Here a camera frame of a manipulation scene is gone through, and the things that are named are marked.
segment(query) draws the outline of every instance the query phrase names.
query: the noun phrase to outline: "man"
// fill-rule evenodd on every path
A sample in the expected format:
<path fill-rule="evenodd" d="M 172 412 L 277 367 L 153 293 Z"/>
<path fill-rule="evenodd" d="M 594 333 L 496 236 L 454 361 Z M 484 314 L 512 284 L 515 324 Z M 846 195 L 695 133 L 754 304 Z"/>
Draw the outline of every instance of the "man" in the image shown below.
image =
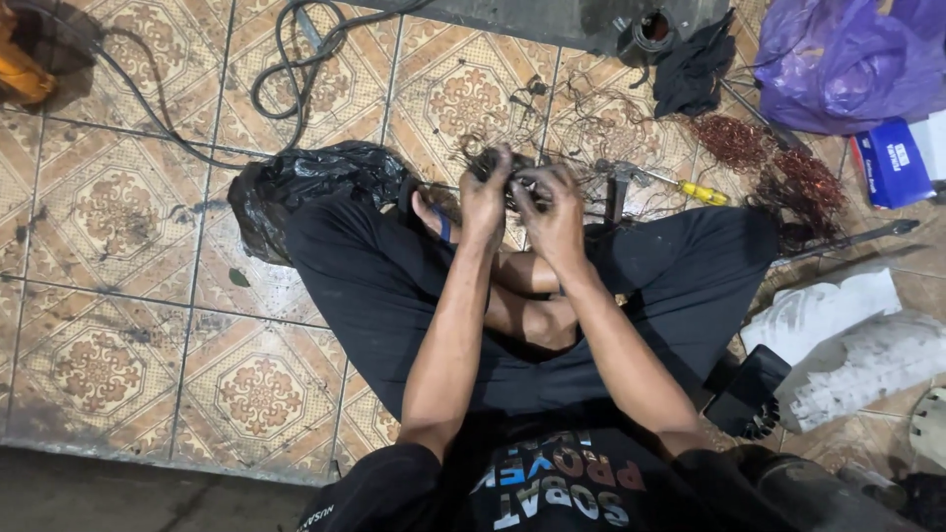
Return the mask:
<path fill-rule="evenodd" d="M 539 212 L 499 152 L 485 183 L 461 179 L 455 250 L 364 204 L 295 214 L 296 268 L 401 423 L 393 446 L 322 489 L 300 530 L 788 528 L 706 450 L 679 383 L 702 382 L 742 322 L 774 229 L 705 207 L 586 241 L 571 176 L 518 174 L 551 197 Z M 534 254 L 498 254 L 507 183 Z M 565 296 L 531 301 L 503 279 Z M 615 293 L 634 297 L 622 309 Z"/>

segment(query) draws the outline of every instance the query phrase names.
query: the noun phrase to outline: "black pants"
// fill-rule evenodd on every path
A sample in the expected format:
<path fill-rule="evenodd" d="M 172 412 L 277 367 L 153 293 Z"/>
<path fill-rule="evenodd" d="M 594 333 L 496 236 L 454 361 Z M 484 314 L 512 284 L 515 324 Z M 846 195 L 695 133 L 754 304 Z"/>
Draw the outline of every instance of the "black pants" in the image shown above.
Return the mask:
<path fill-rule="evenodd" d="M 349 361 L 400 420 L 408 372 L 453 252 L 337 197 L 295 212 L 287 246 Z M 725 353 L 776 252 L 767 220 L 727 207 L 639 223 L 587 246 L 606 287 L 632 294 L 631 322 L 685 389 L 702 383 Z M 526 414 L 608 396 L 586 340 L 541 364 L 514 356 L 520 348 L 483 333 L 471 412 Z"/>

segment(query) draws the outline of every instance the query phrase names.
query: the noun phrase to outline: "power cord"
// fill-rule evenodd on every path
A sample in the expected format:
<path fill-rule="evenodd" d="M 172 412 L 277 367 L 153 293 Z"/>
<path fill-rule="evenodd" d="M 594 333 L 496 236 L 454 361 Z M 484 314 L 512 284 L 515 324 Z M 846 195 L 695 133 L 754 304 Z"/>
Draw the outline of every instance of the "power cord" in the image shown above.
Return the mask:
<path fill-rule="evenodd" d="M 311 93 L 312 84 L 315 82 L 315 77 L 319 73 L 319 64 L 333 53 L 335 53 L 336 48 L 345 40 L 348 29 L 351 27 L 362 26 L 365 24 L 370 24 L 373 22 L 381 21 L 395 15 L 409 13 L 415 9 L 419 9 L 426 5 L 431 0 L 409 0 L 403 6 L 397 9 L 387 9 L 379 11 L 377 13 L 372 13 L 370 15 L 362 15 L 360 17 L 355 17 L 352 19 L 345 19 L 342 14 L 342 10 L 332 2 L 331 0 L 295 0 L 293 2 L 287 3 L 280 11 L 279 15 L 276 17 L 276 49 L 279 51 L 280 62 L 266 68 L 259 75 L 256 76 L 256 79 L 253 82 L 253 86 L 250 89 L 250 102 L 253 104 L 253 108 L 256 109 L 258 113 L 263 115 L 266 118 L 271 118 L 274 120 L 283 120 L 289 118 L 290 116 L 296 116 L 296 126 L 295 132 L 292 134 L 292 138 L 286 144 L 286 146 L 280 150 L 280 152 L 292 149 L 299 138 L 303 133 L 303 124 L 305 122 L 305 108 L 306 108 L 306 99 Z M 301 59 L 298 61 L 290 61 L 289 57 L 286 55 L 286 49 L 283 45 L 282 38 L 282 28 L 283 21 L 286 18 L 287 13 L 290 11 L 293 12 L 295 16 L 295 11 L 297 9 L 303 9 L 305 6 L 311 4 L 322 4 L 329 8 L 336 17 L 338 17 L 339 22 L 334 25 L 328 33 L 322 39 L 322 43 L 319 44 L 319 47 L 315 50 L 315 53 L 311 56 Z M 200 159 L 208 165 L 212 165 L 218 168 L 227 168 L 234 170 L 242 170 L 242 165 L 231 165 L 229 163 L 222 163 L 218 160 L 215 160 L 203 153 L 197 151 L 189 142 L 181 138 L 180 135 L 171 130 L 160 118 L 154 113 L 154 110 L 151 109 L 151 106 L 148 105 L 148 102 L 145 101 L 145 97 L 141 94 L 141 91 L 138 90 L 138 87 L 135 86 L 134 81 L 128 75 L 127 72 L 118 64 L 118 62 L 109 55 L 94 39 L 86 36 L 79 30 L 72 27 L 68 22 L 61 19 L 55 13 L 49 9 L 43 8 L 41 6 L 36 6 L 33 4 L 19 4 L 19 3 L 9 3 L 8 7 L 11 9 L 17 10 L 22 9 L 26 11 L 33 11 L 40 13 L 41 15 L 48 17 L 62 26 L 67 32 L 71 33 L 76 37 L 81 43 L 88 46 L 90 50 L 95 52 L 100 56 L 106 63 L 108 63 L 112 69 L 121 77 L 125 84 L 128 85 L 131 89 L 131 93 L 134 95 L 135 99 L 138 100 L 138 103 L 144 108 L 145 112 L 148 114 L 148 117 L 151 119 L 151 122 L 154 123 L 155 127 L 163 133 L 168 140 L 177 144 L 181 147 L 182 150 L 193 155 L 194 157 Z M 304 66 L 310 66 L 308 72 L 306 73 L 305 81 L 303 82 L 303 90 L 299 90 L 299 85 L 296 82 L 295 76 L 292 75 L 293 68 L 301 68 Z M 262 103 L 259 100 L 259 91 L 263 86 L 263 83 L 276 72 L 285 71 L 287 77 L 289 78 L 289 88 L 291 89 L 292 96 L 295 99 L 293 103 L 287 110 L 279 113 L 271 113 L 263 108 Z"/>

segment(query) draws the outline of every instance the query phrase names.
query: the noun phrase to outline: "blue box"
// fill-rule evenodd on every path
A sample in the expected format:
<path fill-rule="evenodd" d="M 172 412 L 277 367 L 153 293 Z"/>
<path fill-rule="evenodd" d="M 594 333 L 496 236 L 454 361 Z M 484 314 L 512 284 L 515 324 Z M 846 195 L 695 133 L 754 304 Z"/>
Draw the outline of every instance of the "blue box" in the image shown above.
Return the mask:
<path fill-rule="evenodd" d="M 906 121 L 889 120 L 850 138 L 876 208 L 895 209 L 936 196 Z"/>

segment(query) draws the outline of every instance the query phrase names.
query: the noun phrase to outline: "yellow screwdriver handle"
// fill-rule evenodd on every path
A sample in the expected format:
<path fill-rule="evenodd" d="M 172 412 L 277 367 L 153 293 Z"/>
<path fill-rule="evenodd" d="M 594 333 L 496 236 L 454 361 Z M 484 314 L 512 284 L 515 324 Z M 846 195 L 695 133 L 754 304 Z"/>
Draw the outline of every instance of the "yellow screwdriver handle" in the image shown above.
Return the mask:
<path fill-rule="evenodd" d="M 710 205 L 728 205 L 729 204 L 729 197 L 726 194 L 720 192 L 719 190 L 708 188 L 706 186 L 700 186 L 700 185 L 697 185 L 696 183 L 691 183 L 689 181 L 681 181 L 678 184 L 680 186 L 680 190 L 682 190 L 684 194 L 689 194 L 705 204 L 710 204 Z"/>

